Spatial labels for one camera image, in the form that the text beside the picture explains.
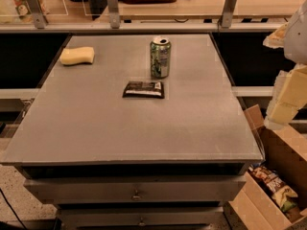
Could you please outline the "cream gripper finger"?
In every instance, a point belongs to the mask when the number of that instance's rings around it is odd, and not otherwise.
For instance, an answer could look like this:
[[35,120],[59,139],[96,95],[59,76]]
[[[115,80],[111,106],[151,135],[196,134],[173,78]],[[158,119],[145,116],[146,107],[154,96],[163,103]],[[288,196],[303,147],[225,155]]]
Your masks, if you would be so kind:
[[287,23],[280,26],[278,29],[276,29],[273,33],[271,33],[264,39],[263,45],[273,49],[283,48],[287,27]]
[[290,72],[280,71],[275,79],[272,99],[264,125],[279,130],[307,104],[307,65],[297,64]]

